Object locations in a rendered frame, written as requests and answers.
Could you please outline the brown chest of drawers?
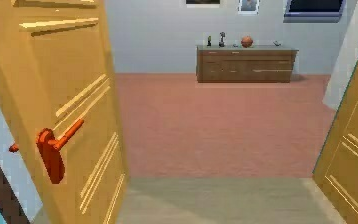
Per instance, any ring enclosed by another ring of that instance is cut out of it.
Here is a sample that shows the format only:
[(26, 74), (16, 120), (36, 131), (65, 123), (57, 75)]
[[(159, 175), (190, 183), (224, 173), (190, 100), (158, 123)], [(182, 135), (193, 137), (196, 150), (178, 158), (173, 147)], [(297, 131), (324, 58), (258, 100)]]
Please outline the brown chest of drawers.
[(198, 45), (199, 83), (289, 83), (298, 51), (259, 45), (249, 48)]

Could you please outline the yellow wooden room door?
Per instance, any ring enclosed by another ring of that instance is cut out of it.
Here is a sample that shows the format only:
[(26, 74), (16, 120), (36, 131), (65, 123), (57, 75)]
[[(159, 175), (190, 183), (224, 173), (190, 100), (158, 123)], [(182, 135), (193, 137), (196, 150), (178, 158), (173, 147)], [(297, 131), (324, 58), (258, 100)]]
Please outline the yellow wooden room door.
[[(78, 119), (52, 184), (36, 137)], [(0, 0), (0, 166), (26, 220), (116, 224), (128, 173), (104, 0)]]

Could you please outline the white framed wall picture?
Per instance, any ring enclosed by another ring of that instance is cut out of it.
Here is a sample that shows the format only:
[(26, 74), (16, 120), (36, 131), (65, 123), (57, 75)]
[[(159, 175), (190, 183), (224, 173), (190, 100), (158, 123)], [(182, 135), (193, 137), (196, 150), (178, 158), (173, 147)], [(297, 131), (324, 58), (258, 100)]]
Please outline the white framed wall picture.
[(259, 10), (259, 0), (239, 0), (238, 13), (242, 15), (255, 15)]

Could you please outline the dark framed wall picture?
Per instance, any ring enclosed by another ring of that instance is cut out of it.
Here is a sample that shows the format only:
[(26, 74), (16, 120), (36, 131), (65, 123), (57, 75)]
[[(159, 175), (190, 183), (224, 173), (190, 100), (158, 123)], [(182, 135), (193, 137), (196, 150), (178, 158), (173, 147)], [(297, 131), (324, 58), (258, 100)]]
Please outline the dark framed wall picture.
[(183, 0), (189, 8), (219, 8), (224, 0)]

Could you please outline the dark window with blue frame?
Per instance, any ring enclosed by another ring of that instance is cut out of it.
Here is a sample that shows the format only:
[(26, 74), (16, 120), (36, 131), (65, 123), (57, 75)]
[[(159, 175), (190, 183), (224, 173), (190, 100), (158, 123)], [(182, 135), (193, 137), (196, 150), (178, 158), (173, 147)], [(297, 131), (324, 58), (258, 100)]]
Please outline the dark window with blue frame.
[(285, 23), (338, 23), (346, 0), (287, 0)]

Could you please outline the yellow panelled room door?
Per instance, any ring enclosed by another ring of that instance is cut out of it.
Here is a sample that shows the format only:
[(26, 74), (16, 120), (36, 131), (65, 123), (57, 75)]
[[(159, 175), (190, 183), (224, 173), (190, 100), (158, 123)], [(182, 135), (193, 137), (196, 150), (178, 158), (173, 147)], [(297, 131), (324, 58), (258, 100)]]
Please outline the yellow panelled room door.
[(358, 224), (358, 59), (314, 168), (313, 180), (347, 224)]

